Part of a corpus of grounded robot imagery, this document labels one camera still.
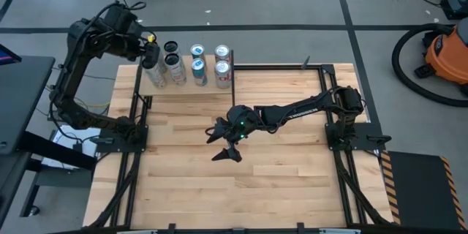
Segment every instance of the hazard stripe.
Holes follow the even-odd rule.
[[[443,156],[441,156],[440,159],[442,160],[444,164],[445,175],[447,176],[448,186],[450,187],[450,193],[452,194],[453,204],[455,206],[455,212],[458,217],[458,223],[460,223],[461,229],[465,230],[467,226],[465,225],[465,221],[463,220],[463,214],[461,212],[461,205],[460,205],[460,202],[458,201],[458,197],[457,197],[456,190],[455,190],[455,184],[453,183],[452,173],[450,171],[450,166],[448,165],[448,160],[447,158]]]
[[[395,183],[393,182],[393,180],[386,178],[386,177],[384,177],[383,180],[385,181],[387,185],[395,187]]]
[[[392,164],[390,154],[387,151],[383,151],[380,154],[381,163],[382,163],[382,171],[384,174],[384,182],[385,182],[385,191],[387,192],[388,204],[390,206],[390,210],[392,212],[393,221],[396,224],[401,224],[399,210],[398,210],[398,202],[396,201],[396,190],[395,190],[395,182],[393,181],[393,173],[392,173]]]

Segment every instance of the wooden tabletop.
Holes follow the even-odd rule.
[[[334,66],[340,86],[358,87],[352,64]],[[128,114],[136,71],[135,65],[119,67],[110,116]],[[235,72],[236,104],[286,105],[318,93],[317,71]],[[204,131],[216,117],[225,117],[231,106],[231,94],[154,96],[132,229],[167,229],[169,223],[178,229],[294,228],[297,222],[306,227],[344,227],[333,153],[326,146],[325,113],[289,121],[274,135],[253,132],[238,145],[244,158],[240,163],[212,162],[225,143],[206,145]],[[358,117],[365,120],[365,114]],[[377,158],[353,153],[363,193],[383,217],[392,220]],[[98,217],[115,192],[120,160],[121,154],[110,154],[98,164],[83,225]],[[349,189],[348,193],[357,222],[354,197]],[[119,223],[123,223],[125,198]]]

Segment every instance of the concrete floor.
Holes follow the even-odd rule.
[[[0,6],[7,0],[0,0]],[[66,34],[24,34],[48,32],[68,27],[80,18],[91,18],[113,0],[12,0],[2,16],[0,12],[0,42],[16,53],[33,56],[53,56],[61,63],[67,52]],[[171,31],[157,32],[159,42],[175,40],[184,54],[194,43],[213,50],[220,43],[233,48],[236,61],[244,63],[302,62],[308,55],[311,62],[361,63],[350,41],[348,27],[339,0],[127,0],[129,4],[146,1],[148,7],[137,15],[146,26],[206,26],[214,25],[342,25],[313,28],[321,30],[229,31]],[[442,11],[422,0],[346,0],[354,25],[418,25],[438,20],[450,23]],[[8,34],[13,29],[22,34]],[[430,102],[404,87],[393,74],[390,55],[404,31],[356,31],[366,76],[369,79],[382,130],[393,140],[389,150],[421,154],[443,155],[450,160],[461,205],[468,216],[468,177],[463,129],[468,120],[467,109],[446,107]],[[414,39],[403,50],[401,59],[408,72],[420,63],[422,52],[419,40]],[[122,58],[104,56],[95,59],[87,69],[91,75],[114,77]],[[55,83],[53,72],[49,83]],[[438,92],[459,97],[458,92],[439,80],[424,81],[425,86]],[[89,104],[102,104],[110,99],[113,82],[85,78],[78,96]],[[38,108],[46,111],[48,96],[42,95]],[[53,125],[40,113],[35,113],[28,130],[48,137]],[[50,233],[74,230],[81,226],[88,198],[87,189],[41,188],[36,205],[42,213],[31,218],[19,218],[19,210],[27,193],[32,174],[24,176],[20,190],[1,233]]]

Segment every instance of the vacuum hose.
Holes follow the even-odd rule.
[[[415,29],[408,31],[401,39],[396,43],[395,48],[393,49],[392,53],[392,66],[393,70],[395,71],[396,77],[408,88],[412,89],[417,94],[430,99],[431,101],[442,103],[444,105],[454,106],[454,107],[468,107],[468,100],[464,99],[451,99],[444,96],[440,96],[433,92],[428,91],[427,89],[419,86],[414,81],[410,80],[401,69],[400,65],[400,52],[403,48],[404,44],[410,40],[416,34],[419,34],[424,31],[435,31],[440,34],[451,34],[453,28],[449,26],[443,26],[438,23],[428,23],[422,26],[419,26]]]

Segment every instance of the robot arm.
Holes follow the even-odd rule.
[[[338,95],[339,101],[333,101],[333,95]],[[227,120],[221,117],[216,119],[214,127],[208,128],[205,133],[209,135],[207,143],[224,138],[229,147],[213,158],[213,161],[232,159],[240,162],[240,153],[235,149],[239,140],[248,138],[255,130],[275,133],[279,127],[294,118],[299,118],[322,110],[331,111],[338,115],[335,137],[341,140],[350,140],[354,137],[353,124],[355,118],[361,114],[364,107],[358,90],[347,87],[335,87],[322,92],[315,97],[303,99],[286,106],[254,106],[254,109],[245,105],[236,105],[227,112]]]
[[[128,117],[115,119],[100,116],[87,111],[74,101],[86,67],[93,58],[101,58],[104,53],[109,53],[135,61],[138,56],[146,54],[146,47],[140,46],[143,28],[136,20],[137,17],[128,8],[115,3],[109,7],[104,19],[82,19],[70,26],[67,58],[64,64],[59,66],[61,72],[49,97],[50,110],[52,105],[55,105],[58,115],[73,129],[109,129],[120,134],[129,143],[138,141],[138,127]]]

